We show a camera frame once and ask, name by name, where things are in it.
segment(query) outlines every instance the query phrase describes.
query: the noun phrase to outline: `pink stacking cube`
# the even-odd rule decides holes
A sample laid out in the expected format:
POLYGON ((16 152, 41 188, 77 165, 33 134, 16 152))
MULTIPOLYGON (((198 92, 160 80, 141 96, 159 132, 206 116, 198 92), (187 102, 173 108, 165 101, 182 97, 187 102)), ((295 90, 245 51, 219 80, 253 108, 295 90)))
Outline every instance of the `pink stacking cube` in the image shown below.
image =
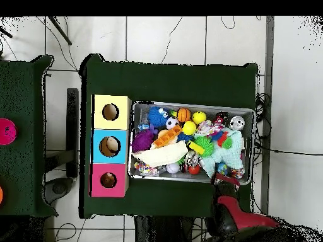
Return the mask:
POLYGON ((93 163, 92 197, 125 196, 129 180, 126 164, 120 163, 93 163))

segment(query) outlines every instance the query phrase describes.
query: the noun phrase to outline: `light blue plush toy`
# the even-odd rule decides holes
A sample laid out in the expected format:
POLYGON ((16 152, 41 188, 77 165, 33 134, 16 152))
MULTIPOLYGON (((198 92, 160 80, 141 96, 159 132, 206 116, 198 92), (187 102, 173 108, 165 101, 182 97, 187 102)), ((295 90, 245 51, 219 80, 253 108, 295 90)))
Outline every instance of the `light blue plush toy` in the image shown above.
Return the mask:
POLYGON ((242 135, 240 131, 224 128, 223 132, 228 132, 228 136, 232 138, 232 147, 225 149, 219 147, 217 142, 214 142, 214 152, 209 157, 203 157, 204 170, 211 178, 214 174, 216 163, 225 163, 232 169, 241 169, 244 167, 242 160, 240 159, 242 144, 242 135))

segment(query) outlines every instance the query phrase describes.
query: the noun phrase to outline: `yellow toy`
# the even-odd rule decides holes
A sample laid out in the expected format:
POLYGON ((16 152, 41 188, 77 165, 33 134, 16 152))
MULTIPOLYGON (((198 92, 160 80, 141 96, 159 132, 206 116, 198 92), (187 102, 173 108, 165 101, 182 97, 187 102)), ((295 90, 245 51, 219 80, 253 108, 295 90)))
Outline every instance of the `yellow toy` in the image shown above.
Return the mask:
POLYGON ((205 152, 205 149, 196 143, 189 141, 189 148, 193 149, 195 152, 199 153, 202 155, 205 152))
POLYGON ((192 119, 195 124, 200 124, 206 120, 206 114, 204 112, 195 112, 192 119))
POLYGON ((185 135, 192 135, 196 131, 196 124, 188 120, 184 123, 182 131, 185 135))
POLYGON ((179 135, 182 132, 182 129, 177 124, 175 127, 167 131, 166 134, 163 134, 161 137, 153 143, 156 147, 166 146, 176 135, 179 135))

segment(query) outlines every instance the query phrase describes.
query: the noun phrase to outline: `green spiky ball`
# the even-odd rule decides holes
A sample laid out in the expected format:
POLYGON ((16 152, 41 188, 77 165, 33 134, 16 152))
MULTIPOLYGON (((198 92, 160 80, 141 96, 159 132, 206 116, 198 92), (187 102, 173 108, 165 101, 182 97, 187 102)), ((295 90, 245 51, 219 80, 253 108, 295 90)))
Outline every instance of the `green spiky ball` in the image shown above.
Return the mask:
POLYGON ((214 144, 210 138, 199 136, 197 139, 195 139, 194 142, 205 149, 205 152, 201 155, 202 157, 208 157, 212 155, 214 151, 214 144))

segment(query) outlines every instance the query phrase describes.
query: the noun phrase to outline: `yellow stacking cube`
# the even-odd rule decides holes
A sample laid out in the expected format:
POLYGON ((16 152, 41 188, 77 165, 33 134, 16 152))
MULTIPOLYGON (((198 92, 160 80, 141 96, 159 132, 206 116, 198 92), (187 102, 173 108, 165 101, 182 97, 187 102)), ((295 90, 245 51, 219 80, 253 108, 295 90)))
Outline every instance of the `yellow stacking cube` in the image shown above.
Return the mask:
POLYGON ((94 95, 94 128, 127 130, 130 111, 127 96, 94 95))

